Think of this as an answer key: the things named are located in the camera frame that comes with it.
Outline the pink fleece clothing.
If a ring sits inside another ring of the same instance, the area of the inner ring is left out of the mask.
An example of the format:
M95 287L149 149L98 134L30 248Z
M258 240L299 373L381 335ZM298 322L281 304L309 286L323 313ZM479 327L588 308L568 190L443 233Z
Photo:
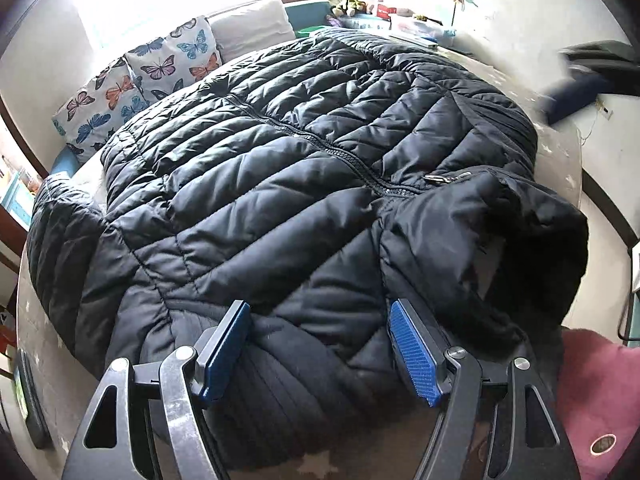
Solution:
M564 330L556 408L583 479L604 479L639 430L639 350Z

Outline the black puffer jacket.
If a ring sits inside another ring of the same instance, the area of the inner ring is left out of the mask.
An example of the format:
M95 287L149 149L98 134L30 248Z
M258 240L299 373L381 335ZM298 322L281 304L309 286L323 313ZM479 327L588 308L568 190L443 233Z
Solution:
M529 350L554 391L588 224L536 182L537 148L524 110L463 66L324 30L119 128L104 204L47 178L32 286L96 376L193 344L245 300L252 330L206 415L236 470L392 418L408 396L387 331L399 298L484 356Z

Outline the brown plush toy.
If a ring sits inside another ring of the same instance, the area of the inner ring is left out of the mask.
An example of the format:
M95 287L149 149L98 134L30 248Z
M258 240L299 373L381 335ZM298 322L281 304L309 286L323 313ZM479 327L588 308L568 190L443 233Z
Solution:
M362 0L344 0L343 1L343 12L353 18L358 13L368 13L368 6Z

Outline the right butterfly pillow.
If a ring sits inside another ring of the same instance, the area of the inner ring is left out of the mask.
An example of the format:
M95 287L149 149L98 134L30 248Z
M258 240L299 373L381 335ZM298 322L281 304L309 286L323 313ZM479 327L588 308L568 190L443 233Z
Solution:
M125 58L149 103L201 81L224 62L204 16L191 18L165 37L140 44Z

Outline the left butterfly pillow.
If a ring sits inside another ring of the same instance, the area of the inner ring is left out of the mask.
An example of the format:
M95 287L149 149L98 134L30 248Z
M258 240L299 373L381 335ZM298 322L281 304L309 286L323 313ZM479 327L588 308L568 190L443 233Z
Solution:
M52 116L52 124L83 165L148 106L140 81L121 56L77 90Z

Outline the butterfly pillow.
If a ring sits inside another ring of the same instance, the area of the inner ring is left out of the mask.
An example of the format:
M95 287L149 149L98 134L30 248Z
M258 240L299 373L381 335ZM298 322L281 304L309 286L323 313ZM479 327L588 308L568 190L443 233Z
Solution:
M140 81L121 56L77 90L52 116L52 124L83 165L148 106Z
M125 58L149 103L201 81L224 62L204 16L191 18L165 37L140 44Z

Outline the plain white pillow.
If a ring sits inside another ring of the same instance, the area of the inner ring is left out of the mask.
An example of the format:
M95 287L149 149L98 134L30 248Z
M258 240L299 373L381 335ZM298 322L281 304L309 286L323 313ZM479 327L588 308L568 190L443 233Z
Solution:
M208 18L222 62L295 40L281 0L259 0Z

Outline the red toy box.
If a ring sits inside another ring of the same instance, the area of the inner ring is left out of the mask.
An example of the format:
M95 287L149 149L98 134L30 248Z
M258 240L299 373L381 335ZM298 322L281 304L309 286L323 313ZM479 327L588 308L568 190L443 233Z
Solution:
M377 18L384 21L390 21L390 17L397 13L397 9L394 6L388 6L383 0L378 0L375 3L374 14Z

